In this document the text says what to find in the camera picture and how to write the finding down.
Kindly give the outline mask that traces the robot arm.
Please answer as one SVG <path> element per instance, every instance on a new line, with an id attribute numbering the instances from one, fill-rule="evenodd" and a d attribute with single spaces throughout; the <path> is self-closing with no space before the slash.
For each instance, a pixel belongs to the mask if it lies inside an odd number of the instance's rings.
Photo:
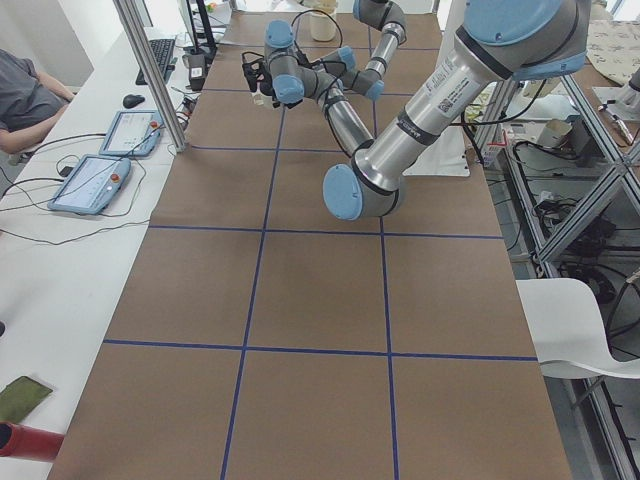
<path id="1" fill-rule="evenodd" d="M 377 101 L 384 91 L 391 59 L 407 39 L 405 14 L 394 1 L 371 0 L 354 1 L 352 13 L 360 23 L 379 32 L 368 61 L 359 69 L 353 49 L 344 46 L 321 57 L 315 69 L 336 77 L 347 90 Z"/>
<path id="2" fill-rule="evenodd" d="M 490 83 L 558 77 L 582 68 L 591 4 L 588 1 L 469 1 L 453 49 L 396 118 L 373 137 L 343 92 L 371 100 L 406 40 L 406 19 L 392 1 L 357 1 L 356 20 L 380 31 L 379 43 L 360 71 L 343 47 L 305 61 L 293 27 L 273 20 L 264 34 L 258 75 L 272 100 L 293 107 L 306 98 L 320 107 L 349 163 L 328 170 L 327 209 L 342 220 L 382 217 L 404 199 L 404 172 Z"/>

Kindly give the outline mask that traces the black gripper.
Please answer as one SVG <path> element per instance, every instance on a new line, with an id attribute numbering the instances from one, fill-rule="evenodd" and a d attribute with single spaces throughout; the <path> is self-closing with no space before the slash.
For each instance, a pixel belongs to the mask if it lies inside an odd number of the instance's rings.
<path id="1" fill-rule="evenodd" d="M 271 100 L 275 100 L 276 96 L 272 85 L 271 75 L 268 72 L 260 73 L 257 77 L 257 87 L 259 83 L 262 84 L 262 91 L 265 94 L 269 94 L 271 96 Z"/>

